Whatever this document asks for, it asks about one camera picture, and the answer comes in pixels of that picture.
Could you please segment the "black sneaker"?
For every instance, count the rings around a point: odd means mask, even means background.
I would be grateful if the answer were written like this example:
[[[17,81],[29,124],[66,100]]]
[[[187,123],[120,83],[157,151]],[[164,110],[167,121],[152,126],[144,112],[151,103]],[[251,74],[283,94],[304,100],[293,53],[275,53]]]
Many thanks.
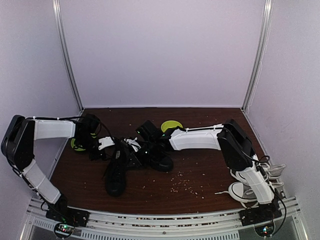
[[[150,154],[149,166],[159,172],[170,172],[174,168],[173,160],[163,152],[153,152]]]
[[[128,159],[123,142],[119,139],[115,142],[114,152],[104,172],[105,190],[112,197],[119,197],[126,189],[126,171]]]

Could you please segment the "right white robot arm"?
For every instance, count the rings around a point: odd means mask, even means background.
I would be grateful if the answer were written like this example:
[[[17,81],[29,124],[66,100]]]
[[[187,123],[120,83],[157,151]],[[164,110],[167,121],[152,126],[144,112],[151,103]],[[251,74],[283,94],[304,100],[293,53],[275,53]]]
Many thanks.
[[[262,167],[252,145],[251,139],[234,119],[225,123],[198,128],[183,128],[176,121],[166,121],[161,128],[146,121],[137,130],[143,138],[126,138],[125,142],[138,152],[146,147],[145,153],[156,151],[182,151],[187,149],[213,149],[222,152],[226,166],[237,182],[229,187],[229,194],[237,201],[246,203],[243,193],[252,191],[253,201],[258,202],[256,216],[259,220],[268,220],[275,212],[272,203],[276,197],[275,188],[270,184],[267,170]]]

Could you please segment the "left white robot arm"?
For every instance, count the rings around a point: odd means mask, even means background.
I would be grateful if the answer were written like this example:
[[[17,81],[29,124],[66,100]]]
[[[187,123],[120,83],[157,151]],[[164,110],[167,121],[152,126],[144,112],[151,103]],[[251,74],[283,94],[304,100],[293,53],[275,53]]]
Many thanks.
[[[61,222],[72,218],[67,198],[50,182],[38,166],[34,155],[34,142],[43,139],[75,139],[85,150],[99,155],[106,147],[113,146],[115,140],[107,136],[93,137],[93,132],[101,122],[93,115],[83,120],[76,117],[48,118],[15,115],[5,132],[1,152],[17,176],[39,194]]]

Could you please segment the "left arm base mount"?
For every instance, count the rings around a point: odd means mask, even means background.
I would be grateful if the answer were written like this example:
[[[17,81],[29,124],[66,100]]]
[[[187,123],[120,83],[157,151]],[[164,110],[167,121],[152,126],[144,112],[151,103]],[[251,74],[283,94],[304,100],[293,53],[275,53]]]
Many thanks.
[[[75,208],[67,208],[65,214],[58,212],[53,208],[46,211],[45,217],[56,221],[53,227],[53,233],[59,239],[69,238],[74,230],[78,227],[86,227],[89,220],[90,213],[85,210]]]

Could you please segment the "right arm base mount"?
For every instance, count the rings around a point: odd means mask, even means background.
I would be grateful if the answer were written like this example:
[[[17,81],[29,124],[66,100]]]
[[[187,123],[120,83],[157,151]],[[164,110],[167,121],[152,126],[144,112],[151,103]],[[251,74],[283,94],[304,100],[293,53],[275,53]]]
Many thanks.
[[[275,219],[282,216],[282,211],[274,205],[258,205],[241,210],[239,218],[242,226],[253,225],[255,233],[264,239],[270,238],[276,232]]]

